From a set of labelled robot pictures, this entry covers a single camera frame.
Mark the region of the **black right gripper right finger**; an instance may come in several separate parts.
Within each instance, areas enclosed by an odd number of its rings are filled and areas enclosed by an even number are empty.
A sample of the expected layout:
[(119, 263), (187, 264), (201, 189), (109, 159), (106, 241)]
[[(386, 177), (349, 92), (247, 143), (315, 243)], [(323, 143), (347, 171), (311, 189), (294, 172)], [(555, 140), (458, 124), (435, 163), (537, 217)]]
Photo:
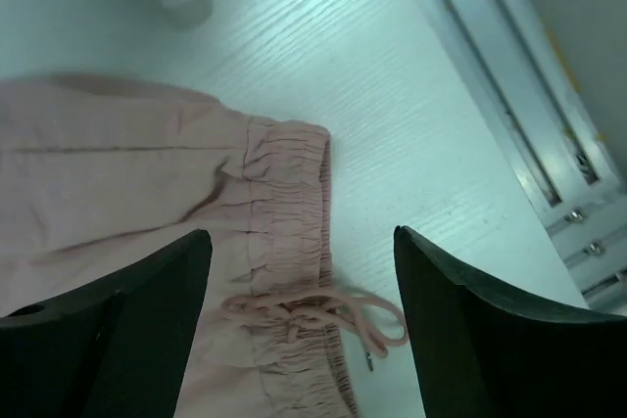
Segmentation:
[(429, 417), (622, 417), (626, 320), (521, 290), (399, 226), (394, 259)]

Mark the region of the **pink trousers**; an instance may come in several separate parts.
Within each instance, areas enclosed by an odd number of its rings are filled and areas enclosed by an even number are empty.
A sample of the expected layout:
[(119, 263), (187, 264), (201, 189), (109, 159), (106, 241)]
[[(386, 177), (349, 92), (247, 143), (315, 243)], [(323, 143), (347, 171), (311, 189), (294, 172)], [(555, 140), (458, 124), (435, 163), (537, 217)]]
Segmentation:
[(213, 255), (179, 417), (354, 417), (340, 333), (396, 340), (332, 289), (330, 136), (193, 90), (50, 75), (1, 84), (1, 310), (201, 229)]

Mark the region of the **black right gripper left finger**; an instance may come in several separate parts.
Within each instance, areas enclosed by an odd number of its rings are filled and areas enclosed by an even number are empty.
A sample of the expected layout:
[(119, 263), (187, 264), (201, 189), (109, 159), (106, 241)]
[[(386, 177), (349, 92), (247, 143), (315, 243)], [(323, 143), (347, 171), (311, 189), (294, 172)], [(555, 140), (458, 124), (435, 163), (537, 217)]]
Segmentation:
[(194, 230), (1, 319), (4, 417), (171, 417), (211, 266)]

